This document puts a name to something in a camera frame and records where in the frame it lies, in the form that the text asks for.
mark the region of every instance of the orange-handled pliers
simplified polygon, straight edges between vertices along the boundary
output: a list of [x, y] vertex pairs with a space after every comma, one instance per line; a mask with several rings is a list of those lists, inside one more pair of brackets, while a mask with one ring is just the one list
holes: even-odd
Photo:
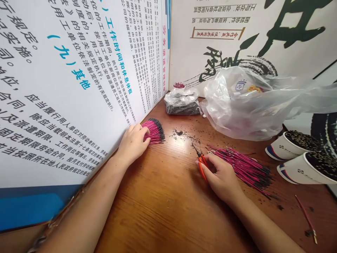
[[208, 167], [208, 164], [207, 164], [207, 162], [206, 162], [206, 159], [205, 159], [203, 153], [199, 153], [199, 151], [195, 148], [195, 146], [193, 145], [193, 143], [192, 143], [192, 146], [194, 147], [194, 149], [196, 150], [197, 155], [198, 155], [198, 161], [199, 161], [199, 170], [200, 170], [200, 173], [201, 173], [201, 175], [203, 176], [204, 180], [207, 182], [207, 179], [206, 179], [206, 177], [205, 177], [203, 168], [202, 168], [202, 166], [201, 166], [201, 163], [202, 163], [202, 164], [205, 165], [207, 168], [209, 168], [209, 167]]

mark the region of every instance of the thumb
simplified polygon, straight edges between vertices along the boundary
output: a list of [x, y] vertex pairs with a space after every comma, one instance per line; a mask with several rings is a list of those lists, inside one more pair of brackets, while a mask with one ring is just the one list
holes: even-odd
[[201, 167], [203, 168], [205, 177], [207, 179], [208, 182], [213, 181], [214, 180], [214, 174], [209, 170], [209, 168], [207, 168], [203, 163], [199, 162], [201, 164]]
[[148, 145], [150, 144], [150, 140], [151, 140], [150, 137], [147, 138], [147, 139], [144, 141], [144, 145], [145, 145], [145, 146], [148, 146]]

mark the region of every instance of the wooden table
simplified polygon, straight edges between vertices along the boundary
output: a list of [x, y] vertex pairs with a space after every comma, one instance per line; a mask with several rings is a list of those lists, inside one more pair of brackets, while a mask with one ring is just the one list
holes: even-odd
[[[251, 157], [270, 166], [276, 181], [268, 191], [280, 200], [270, 201], [239, 180], [245, 194], [306, 252], [337, 252], [336, 201], [324, 185], [293, 185], [282, 179], [276, 171], [279, 163], [264, 152], [272, 140], [231, 139], [200, 115], [167, 115], [163, 100], [148, 118], [162, 123], [166, 142], [150, 146], [127, 170], [97, 253], [258, 252], [239, 219], [201, 178], [192, 141], [204, 153], [206, 144], [256, 152]], [[294, 194], [315, 226], [318, 245], [304, 234], [309, 226]]]

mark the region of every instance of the plastic sheet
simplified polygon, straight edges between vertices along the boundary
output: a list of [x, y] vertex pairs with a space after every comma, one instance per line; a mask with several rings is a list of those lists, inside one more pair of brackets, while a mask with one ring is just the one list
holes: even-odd
[[221, 69], [204, 88], [200, 107], [212, 126], [235, 139], [268, 140], [286, 118], [337, 111], [337, 84], [296, 77], [259, 76], [235, 66]]
[[164, 101], [167, 114], [184, 116], [200, 114], [196, 89], [173, 89], [165, 95]]

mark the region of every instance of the white poster board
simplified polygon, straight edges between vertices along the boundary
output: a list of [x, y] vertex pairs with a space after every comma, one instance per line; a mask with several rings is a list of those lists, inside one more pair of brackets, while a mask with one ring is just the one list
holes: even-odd
[[221, 67], [314, 78], [337, 59], [337, 2], [196, 0], [172, 6], [170, 89], [203, 88]]
[[165, 94], [167, 12], [161, 0], [0, 1], [0, 230], [41, 222], [5, 221], [14, 198], [78, 189]]

